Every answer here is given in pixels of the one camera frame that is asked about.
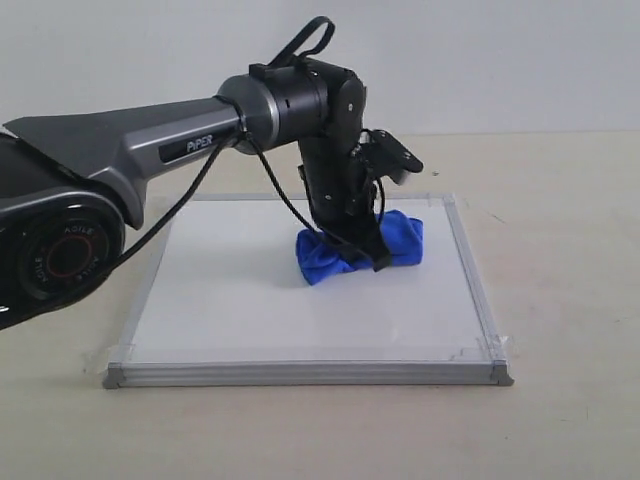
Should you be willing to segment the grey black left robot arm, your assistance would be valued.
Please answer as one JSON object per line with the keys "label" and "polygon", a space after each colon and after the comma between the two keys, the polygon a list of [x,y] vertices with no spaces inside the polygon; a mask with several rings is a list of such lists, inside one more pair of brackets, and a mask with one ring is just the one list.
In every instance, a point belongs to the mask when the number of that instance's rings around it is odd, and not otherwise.
{"label": "grey black left robot arm", "polygon": [[296,144],[313,230],[350,259],[391,262],[363,142],[366,89],[344,66],[296,55],[253,64],[211,97],[22,117],[1,135],[1,325],[71,306],[135,253],[154,178],[228,148]]}

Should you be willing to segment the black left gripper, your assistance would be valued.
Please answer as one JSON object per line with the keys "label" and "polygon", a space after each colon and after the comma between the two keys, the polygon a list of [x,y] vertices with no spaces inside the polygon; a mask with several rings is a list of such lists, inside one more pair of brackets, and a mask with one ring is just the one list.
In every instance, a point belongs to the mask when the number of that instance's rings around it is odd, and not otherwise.
{"label": "black left gripper", "polygon": [[362,134],[307,136],[298,148],[310,213],[324,242],[346,262],[366,257],[379,272],[392,264],[392,254],[374,214],[376,187],[362,153]]}

